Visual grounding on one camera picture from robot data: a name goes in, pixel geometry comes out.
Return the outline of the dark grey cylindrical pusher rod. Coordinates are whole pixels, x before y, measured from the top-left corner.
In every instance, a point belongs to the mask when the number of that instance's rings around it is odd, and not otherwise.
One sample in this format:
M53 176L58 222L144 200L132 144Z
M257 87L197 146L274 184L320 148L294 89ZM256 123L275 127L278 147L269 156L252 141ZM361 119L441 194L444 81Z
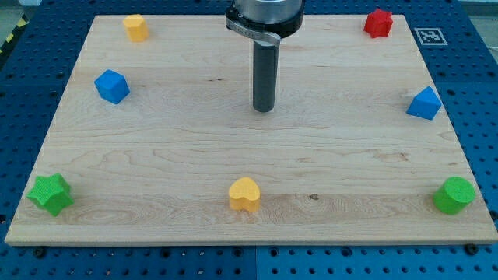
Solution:
M253 43L253 108L266 113L275 106L279 49L263 41Z

